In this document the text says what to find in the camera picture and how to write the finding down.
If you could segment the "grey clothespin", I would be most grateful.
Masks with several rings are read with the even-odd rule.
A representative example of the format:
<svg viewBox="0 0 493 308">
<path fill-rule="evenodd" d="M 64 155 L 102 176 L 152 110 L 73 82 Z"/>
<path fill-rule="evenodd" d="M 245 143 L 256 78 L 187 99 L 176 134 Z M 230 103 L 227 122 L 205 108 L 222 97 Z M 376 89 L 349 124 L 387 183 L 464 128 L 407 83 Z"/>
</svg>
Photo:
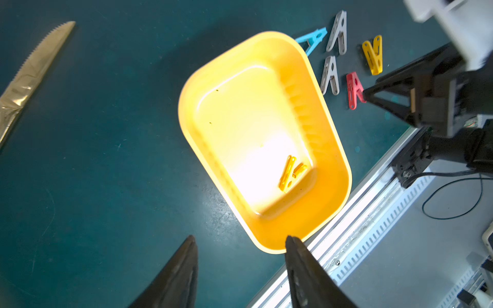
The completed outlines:
<svg viewBox="0 0 493 308">
<path fill-rule="evenodd" d="M 324 62 L 322 79 L 320 81 L 320 89 L 323 95 L 327 93 L 328 88 L 331 89 L 333 95 L 339 95 L 340 85 L 335 56 L 328 56 Z"/>
<path fill-rule="evenodd" d="M 345 55 L 347 52 L 347 12 L 345 10 L 341 10 L 336 14 L 326 51 L 332 51 L 336 42 L 338 43 L 339 54 Z"/>
</svg>

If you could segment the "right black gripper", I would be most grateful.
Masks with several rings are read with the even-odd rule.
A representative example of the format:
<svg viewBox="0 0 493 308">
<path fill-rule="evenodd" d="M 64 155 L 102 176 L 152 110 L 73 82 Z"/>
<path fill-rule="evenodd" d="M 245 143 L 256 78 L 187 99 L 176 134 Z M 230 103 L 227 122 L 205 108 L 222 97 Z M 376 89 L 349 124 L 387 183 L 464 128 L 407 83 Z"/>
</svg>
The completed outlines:
<svg viewBox="0 0 493 308">
<path fill-rule="evenodd" d="M 420 75 L 415 88 L 413 78 L 407 76 L 416 73 Z M 378 97 L 382 92 L 406 97 L 410 104 Z M 456 47 L 445 44 L 378 78 L 363 91 L 363 98 L 413 127 L 430 127 L 436 136 L 452 138 L 469 119 L 492 115 L 492 54 L 479 69 L 468 70 Z"/>
</svg>

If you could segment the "yellow plastic storage box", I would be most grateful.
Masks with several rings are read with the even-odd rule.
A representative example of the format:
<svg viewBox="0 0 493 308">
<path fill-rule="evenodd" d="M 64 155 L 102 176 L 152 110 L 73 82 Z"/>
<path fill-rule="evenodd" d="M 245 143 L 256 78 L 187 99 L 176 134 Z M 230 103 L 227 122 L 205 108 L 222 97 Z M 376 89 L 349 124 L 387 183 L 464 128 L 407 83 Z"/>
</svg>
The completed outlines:
<svg viewBox="0 0 493 308">
<path fill-rule="evenodd" d="M 258 249 L 283 254 L 344 207 L 353 176 L 301 46 L 262 32 L 195 71 L 178 101 L 182 133 Z M 289 156 L 308 166 L 288 191 Z"/>
</svg>

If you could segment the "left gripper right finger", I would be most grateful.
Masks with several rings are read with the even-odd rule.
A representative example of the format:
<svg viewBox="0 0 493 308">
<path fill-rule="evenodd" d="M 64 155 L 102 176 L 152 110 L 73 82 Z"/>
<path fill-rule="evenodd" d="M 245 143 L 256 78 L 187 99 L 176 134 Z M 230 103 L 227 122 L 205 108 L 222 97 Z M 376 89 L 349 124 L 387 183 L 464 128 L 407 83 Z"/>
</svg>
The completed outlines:
<svg viewBox="0 0 493 308">
<path fill-rule="evenodd" d="M 356 306 L 299 238 L 286 238 L 285 261 L 293 307 Z"/>
</svg>

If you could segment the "red clothespin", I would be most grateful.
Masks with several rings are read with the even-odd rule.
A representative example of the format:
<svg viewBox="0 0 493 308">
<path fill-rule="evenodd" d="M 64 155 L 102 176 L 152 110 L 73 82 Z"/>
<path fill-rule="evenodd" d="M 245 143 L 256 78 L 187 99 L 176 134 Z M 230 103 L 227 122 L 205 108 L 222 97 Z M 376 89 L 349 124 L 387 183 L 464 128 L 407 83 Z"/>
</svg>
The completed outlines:
<svg viewBox="0 0 493 308">
<path fill-rule="evenodd" d="M 348 107 L 351 110 L 356 110 L 358 101 L 366 103 L 367 101 L 363 97 L 364 88 L 358 78 L 356 72 L 352 72 L 346 75 L 347 95 L 348 95 Z"/>
</svg>

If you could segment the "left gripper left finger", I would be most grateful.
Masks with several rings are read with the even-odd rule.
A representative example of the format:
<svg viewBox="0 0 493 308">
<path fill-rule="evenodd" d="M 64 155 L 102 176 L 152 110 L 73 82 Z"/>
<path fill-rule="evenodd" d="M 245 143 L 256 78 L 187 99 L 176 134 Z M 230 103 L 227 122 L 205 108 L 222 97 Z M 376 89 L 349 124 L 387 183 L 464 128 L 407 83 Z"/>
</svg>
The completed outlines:
<svg viewBox="0 0 493 308">
<path fill-rule="evenodd" d="M 197 285 L 198 246 L 190 235 L 130 307 L 194 307 Z"/>
</svg>

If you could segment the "teal clothespin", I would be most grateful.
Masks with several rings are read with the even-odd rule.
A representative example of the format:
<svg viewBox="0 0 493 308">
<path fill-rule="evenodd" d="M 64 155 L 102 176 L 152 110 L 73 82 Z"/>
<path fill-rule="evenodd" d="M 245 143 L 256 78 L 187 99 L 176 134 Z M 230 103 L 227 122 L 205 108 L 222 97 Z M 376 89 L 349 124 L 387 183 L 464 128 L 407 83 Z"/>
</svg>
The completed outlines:
<svg viewBox="0 0 493 308">
<path fill-rule="evenodd" d="M 327 35 L 327 28 L 320 28 L 295 39 L 301 45 L 306 56 L 310 56 Z"/>
</svg>

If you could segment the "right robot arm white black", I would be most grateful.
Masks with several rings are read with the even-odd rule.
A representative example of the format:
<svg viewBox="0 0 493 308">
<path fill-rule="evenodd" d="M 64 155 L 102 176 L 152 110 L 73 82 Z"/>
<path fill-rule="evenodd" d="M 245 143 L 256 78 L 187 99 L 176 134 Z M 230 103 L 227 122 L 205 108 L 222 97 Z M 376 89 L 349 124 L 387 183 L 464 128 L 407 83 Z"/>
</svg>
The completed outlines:
<svg viewBox="0 0 493 308">
<path fill-rule="evenodd" d="M 391 163 L 402 187 L 424 176 L 433 160 L 492 173 L 491 55 L 468 70 L 447 44 L 378 78 L 363 97 L 419 130 Z"/>
</svg>

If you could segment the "yellow clothespin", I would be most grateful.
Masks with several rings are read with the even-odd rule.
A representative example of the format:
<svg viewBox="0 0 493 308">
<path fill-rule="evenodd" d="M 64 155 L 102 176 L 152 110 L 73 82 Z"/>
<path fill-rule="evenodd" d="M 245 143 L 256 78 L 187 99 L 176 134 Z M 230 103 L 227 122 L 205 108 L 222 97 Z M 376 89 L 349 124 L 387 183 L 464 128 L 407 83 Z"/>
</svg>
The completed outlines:
<svg viewBox="0 0 493 308">
<path fill-rule="evenodd" d="M 303 162 L 297 163 L 297 158 L 289 156 L 279 181 L 279 189 L 282 192 L 287 192 L 288 189 L 307 172 L 308 166 Z"/>
<path fill-rule="evenodd" d="M 368 67 L 373 76 L 383 72 L 383 38 L 378 35 L 374 38 L 373 43 L 365 41 L 362 44 L 362 50 L 367 60 Z"/>
</svg>

